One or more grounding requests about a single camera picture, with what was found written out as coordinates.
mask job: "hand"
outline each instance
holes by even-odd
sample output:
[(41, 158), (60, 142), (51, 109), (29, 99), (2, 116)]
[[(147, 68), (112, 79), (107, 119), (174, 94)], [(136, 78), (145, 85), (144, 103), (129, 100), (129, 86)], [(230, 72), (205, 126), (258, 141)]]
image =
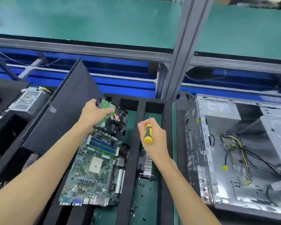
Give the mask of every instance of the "hand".
[(113, 108), (99, 109), (96, 106), (96, 100), (92, 99), (85, 104), (77, 124), (90, 133), (93, 131), (94, 125), (101, 122), (106, 115), (113, 111)]
[[(151, 144), (146, 144), (143, 140), (145, 136), (145, 127), (147, 124), (152, 125), (153, 141)], [(162, 166), (169, 165), (171, 158), (167, 149), (167, 135), (165, 130), (159, 127), (154, 118), (149, 118), (145, 121), (141, 121), (138, 124), (138, 130), (141, 135), (141, 142), (144, 149), (149, 154), (153, 162), (160, 169)]]

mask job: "teal work surface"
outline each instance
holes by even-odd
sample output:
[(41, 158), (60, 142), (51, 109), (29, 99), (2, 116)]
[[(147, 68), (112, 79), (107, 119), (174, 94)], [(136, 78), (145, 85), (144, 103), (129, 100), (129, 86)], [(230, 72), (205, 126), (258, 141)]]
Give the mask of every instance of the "teal work surface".
[(196, 51), (281, 60), (281, 10), (214, 5)]
[(173, 49), (181, 11), (160, 0), (0, 0), (0, 34)]

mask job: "forearm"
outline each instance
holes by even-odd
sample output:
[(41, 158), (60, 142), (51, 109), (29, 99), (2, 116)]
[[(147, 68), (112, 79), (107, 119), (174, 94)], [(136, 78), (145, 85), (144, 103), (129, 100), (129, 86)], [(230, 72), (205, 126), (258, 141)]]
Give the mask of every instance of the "forearm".
[(169, 158), (169, 161), (163, 161), (162, 164), (157, 164), (157, 167), (168, 186), (183, 225), (220, 225), (173, 160)]
[(75, 124), (45, 155), (0, 190), (0, 225), (34, 223), (86, 135), (87, 130)]

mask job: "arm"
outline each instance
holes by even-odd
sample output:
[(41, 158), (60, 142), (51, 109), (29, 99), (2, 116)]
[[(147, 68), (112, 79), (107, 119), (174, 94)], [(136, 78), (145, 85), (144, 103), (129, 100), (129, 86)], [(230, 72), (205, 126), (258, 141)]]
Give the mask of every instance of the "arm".
[(112, 108), (86, 103), (79, 121), (39, 160), (0, 190), (0, 225), (31, 225), (45, 207), (77, 148)]
[[(146, 144), (143, 141), (145, 126), (147, 124), (152, 125), (153, 142), (151, 144)], [(167, 150), (165, 130), (159, 127), (154, 118), (140, 122), (138, 128), (143, 147), (149, 153), (162, 174), (183, 225), (220, 225), (221, 223), (206, 204), (203, 203), (201, 198), (180, 173), (176, 163), (170, 158)]]

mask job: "screwdriver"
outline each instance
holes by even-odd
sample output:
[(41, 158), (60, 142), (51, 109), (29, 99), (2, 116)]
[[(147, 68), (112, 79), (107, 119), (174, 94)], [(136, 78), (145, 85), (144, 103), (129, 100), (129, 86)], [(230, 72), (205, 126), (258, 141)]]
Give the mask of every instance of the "screwdriver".
[(153, 134), (152, 134), (152, 125), (151, 124), (147, 124), (146, 125), (145, 136), (144, 136), (143, 140), (147, 144), (151, 144), (152, 143), (152, 141), (153, 141)]

